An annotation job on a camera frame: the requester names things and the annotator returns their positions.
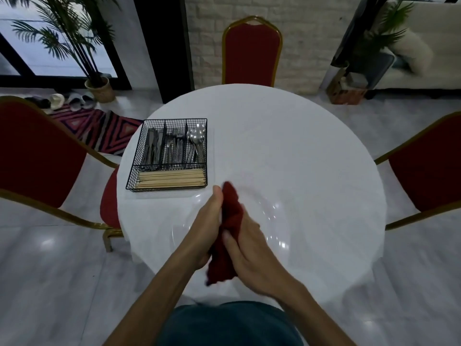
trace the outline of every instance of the red seat cushion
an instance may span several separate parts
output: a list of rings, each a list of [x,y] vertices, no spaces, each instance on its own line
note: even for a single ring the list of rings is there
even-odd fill
[[[389,157],[419,211],[461,200],[461,114],[443,120]]]
[[[85,161],[86,149],[36,106],[0,100],[0,189],[59,208]]]
[[[117,171],[118,167],[113,171],[101,199],[100,215],[102,220],[109,226],[120,228],[118,221],[117,210]]]
[[[244,23],[229,29],[224,41],[224,83],[272,86],[281,45],[276,30]]]

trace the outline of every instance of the chopsticks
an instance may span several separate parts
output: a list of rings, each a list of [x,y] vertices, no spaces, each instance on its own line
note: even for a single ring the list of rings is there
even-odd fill
[[[174,188],[205,185],[203,169],[140,172],[135,188]]]

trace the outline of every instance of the banquet chair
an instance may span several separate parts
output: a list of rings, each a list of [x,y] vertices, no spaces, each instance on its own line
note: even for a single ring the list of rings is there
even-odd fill
[[[461,111],[437,120],[375,163],[386,160],[420,211],[389,223],[386,231],[461,208]]]
[[[274,87],[282,43],[280,31],[264,18],[250,16],[233,22],[223,33],[223,84]]]
[[[117,212],[118,164],[79,141],[64,125],[23,98],[0,97],[0,197],[26,204],[79,226],[103,230],[106,251],[111,237],[123,237]],[[105,223],[90,222],[61,210],[90,154],[114,168],[101,199]]]

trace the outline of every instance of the person's left hand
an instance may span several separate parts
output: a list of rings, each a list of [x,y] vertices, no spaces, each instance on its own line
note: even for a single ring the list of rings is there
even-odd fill
[[[197,258],[197,269],[206,265],[210,259],[208,251],[218,237],[219,214],[223,204],[223,192],[220,186],[213,186],[213,195],[199,210],[182,244],[192,248]]]

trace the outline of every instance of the red napkin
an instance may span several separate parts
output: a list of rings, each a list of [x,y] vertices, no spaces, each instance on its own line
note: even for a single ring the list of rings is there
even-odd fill
[[[237,277],[231,257],[224,247],[222,234],[223,230],[226,229],[235,240],[238,239],[240,224],[243,218],[243,209],[238,202],[238,194],[234,186],[228,181],[223,184],[223,196],[222,221],[219,227],[218,238],[210,249],[211,261],[206,273],[208,277],[207,285]]]

